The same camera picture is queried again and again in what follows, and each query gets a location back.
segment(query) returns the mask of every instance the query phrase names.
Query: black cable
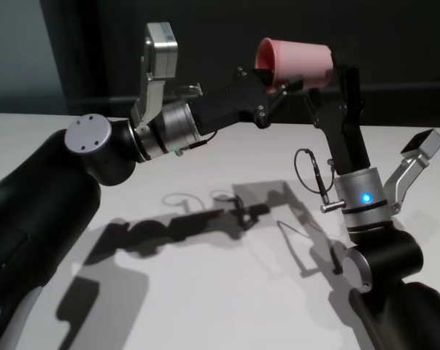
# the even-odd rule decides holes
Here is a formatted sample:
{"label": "black cable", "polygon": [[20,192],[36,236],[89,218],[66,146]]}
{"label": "black cable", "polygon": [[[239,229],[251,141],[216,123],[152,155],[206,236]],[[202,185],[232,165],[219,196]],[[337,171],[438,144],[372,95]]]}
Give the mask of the black cable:
{"label": "black cable", "polygon": [[204,141],[205,142],[210,142],[216,135],[217,135],[217,133],[218,133],[218,130],[216,130],[214,133],[213,133],[213,135],[211,135],[208,139],[205,139]]}
{"label": "black cable", "polygon": [[[298,170],[297,159],[298,159],[298,155],[299,155],[299,153],[301,153],[301,152],[308,153],[308,151],[309,151],[309,150],[308,150],[307,148],[300,148],[300,149],[298,149],[298,150],[296,151],[296,153],[294,154],[294,170],[295,170],[295,172],[296,172],[296,175],[298,176],[299,181],[300,181],[300,182],[302,183],[302,185],[306,188],[306,190],[308,190],[308,191],[310,191],[310,192],[312,192],[312,193],[315,193],[316,195],[319,195],[319,194],[320,194],[320,191],[313,190],[312,188],[310,188],[309,186],[307,186],[307,185],[304,183],[304,181],[303,181],[303,179],[301,178],[301,175],[300,175],[300,173],[299,173],[299,170]],[[326,189],[327,192],[328,192],[329,190],[331,190],[331,188],[333,187],[334,180],[335,180],[335,167],[332,166],[332,165],[330,165],[330,168],[331,168],[331,183],[330,183],[330,186],[328,187],[328,189]]]}

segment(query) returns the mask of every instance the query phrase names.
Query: table surface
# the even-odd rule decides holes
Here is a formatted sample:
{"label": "table surface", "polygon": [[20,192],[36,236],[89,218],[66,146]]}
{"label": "table surface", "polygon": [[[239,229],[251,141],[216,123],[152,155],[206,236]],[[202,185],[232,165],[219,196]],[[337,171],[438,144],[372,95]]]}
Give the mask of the table surface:
{"label": "table surface", "polygon": [[[0,179],[72,120],[0,114]],[[421,129],[362,130],[385,180]],[[238,124],[103,187],[98,213],[44,288],[18,349],[372,349],[328,253],[350,245],[341,213],[321,214],[320,196],[296,179],[302,147],[328,183],[321,131]],[[298,161],[314,184],[309,160]],[[423,270],[409,280],[440,291],[440,151],[395,223],[424,251]]]}

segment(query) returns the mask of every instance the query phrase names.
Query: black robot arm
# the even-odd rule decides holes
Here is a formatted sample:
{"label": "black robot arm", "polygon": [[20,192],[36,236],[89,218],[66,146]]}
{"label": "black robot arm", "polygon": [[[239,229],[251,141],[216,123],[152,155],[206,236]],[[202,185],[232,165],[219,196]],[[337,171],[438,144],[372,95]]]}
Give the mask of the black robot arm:
{"label": "black robot arm", "polygon": [[324,203],[322,212],[341,208],[350,239],[357,244],[342,261],[343,274],[354,287],[350,303],[376,350],[440,350],[440,294],[421,283],[403,282],[421,270],[422,250],[392,221],[407,189],[440,148],[440,135],[429,130],[414,136],[401,152],[404,160],[382,186],[377,168],[369,168],[360,132],[364,103],[358,67],[339,66],[337,71],[339,110],[331,113],[332,106],[324,106],[316,90],[307,101],[339,175],[334,180],[338,201]]}
{"label": "black robot arm", "polygon": [[99,207],[99,184],[66,149],[64,134],[0,181],[1,349],[15,348],[41,287]]}

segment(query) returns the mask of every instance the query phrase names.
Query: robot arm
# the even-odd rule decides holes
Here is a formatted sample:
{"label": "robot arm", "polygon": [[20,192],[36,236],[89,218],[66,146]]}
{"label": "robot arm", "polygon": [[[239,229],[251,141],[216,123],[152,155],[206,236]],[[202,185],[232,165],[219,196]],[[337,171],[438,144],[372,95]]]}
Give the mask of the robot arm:
{"label": "robot arm", "polygon": [[[422,252],[408,233],[393,227],[391,214],[440,147],[440,136],[435,131],[416,136],[384,188],[377,169],[369,168],[359,128],[364,103],[358,67],[337,67],[340,113],[327,115],[315,90],[328,83],[333,71],[335,60],[327,47],[308,47],[321,58],[302,61],[313,65],[309,75],[305,69],[282,69],[274,51],[258,60],[265,64],[239,67],[224,90],[163,105],[165,81],[175,76],[177,43],[168,23],[149,23],[145,36],[141,93],[130,120],[82,116],[0,182],[0,349],[15,348],[41,288],[96,213],[99,184],[120,184],[136,163],[169,152],[181,155],[206,144],[202,136],[234,123],[266,128],[289,93],[311,88],[308,102],[314,124],[325,133],[339,175],[339,200],[330,203],[313,162],[322,211],[343,209],[350,238],[357,244],[347,250],[342,263],[345,277],[357,290],[352,294],[356,311],[374,345],[382,344],[377,349],[394,349],[393,344],[418,349],[421,344],[419,349],[439,350],[440,296],[427,287],[404,286],[401,279],[421,269]],[[270,49],[270,43],[268,39],[263,47]],[[415,303],[421,307],[413,307],[411,313],[396,308]],[[435,332],[430,331],[432,324]],[[410,332],[415,327],[422,331]]]}
{"label": "robot arm", "polygon": [[163,105],[177,44],[168,23],[147,25],[142,89],[130,120],[87,114],[53,134],[0,181],[0,349],[15,349],[28,313],[100,202],[99,185],[124,182],[143,163],[206,144],[201,136],[240,121],[270,125],[301,78],[267,93],[268,69],[239,67],[224,90]]}

